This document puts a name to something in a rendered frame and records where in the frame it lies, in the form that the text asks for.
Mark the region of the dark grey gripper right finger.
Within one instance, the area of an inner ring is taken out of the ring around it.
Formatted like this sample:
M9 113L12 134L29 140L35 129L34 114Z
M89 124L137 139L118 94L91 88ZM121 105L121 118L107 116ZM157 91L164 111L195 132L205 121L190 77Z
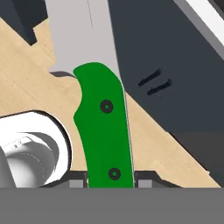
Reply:
M163 180L155 171L135 171L135 188L179 188L167 180Z

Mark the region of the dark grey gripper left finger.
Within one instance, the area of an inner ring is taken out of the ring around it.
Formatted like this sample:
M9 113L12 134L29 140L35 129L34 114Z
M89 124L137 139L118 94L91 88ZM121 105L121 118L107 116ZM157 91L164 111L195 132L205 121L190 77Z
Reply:
M88 173L86 171L67 171L61 179L42 185L42 188L87 188Z

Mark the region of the green-handled kitchen knife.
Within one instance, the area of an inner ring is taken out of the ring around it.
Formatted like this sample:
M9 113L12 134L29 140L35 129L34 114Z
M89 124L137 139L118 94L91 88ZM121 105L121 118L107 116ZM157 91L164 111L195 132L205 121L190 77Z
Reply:
M126 99L109 0L45 0L55 76L73 76L81 100L74 114L90 187L134 186Z

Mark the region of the white round object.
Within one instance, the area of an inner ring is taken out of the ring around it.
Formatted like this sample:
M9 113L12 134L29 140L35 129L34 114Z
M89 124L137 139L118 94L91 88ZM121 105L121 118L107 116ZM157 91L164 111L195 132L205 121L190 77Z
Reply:
M70 169L72 146L54 116L28 110L0 116L0 188L39 188Z

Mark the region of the dark grey cabinet front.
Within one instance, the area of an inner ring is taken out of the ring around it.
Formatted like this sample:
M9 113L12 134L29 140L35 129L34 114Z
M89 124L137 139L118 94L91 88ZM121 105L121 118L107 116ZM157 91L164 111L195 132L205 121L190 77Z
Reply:
M108 0L126 92L224 187L224 54L185 0Z

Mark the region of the dark grey cabinet block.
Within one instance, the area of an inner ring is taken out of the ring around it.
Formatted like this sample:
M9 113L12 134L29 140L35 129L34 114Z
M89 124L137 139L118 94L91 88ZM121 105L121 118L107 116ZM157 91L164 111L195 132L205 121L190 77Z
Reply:
M0 0L0 18L32 46L37 42L33 28L48 18L46 0Z

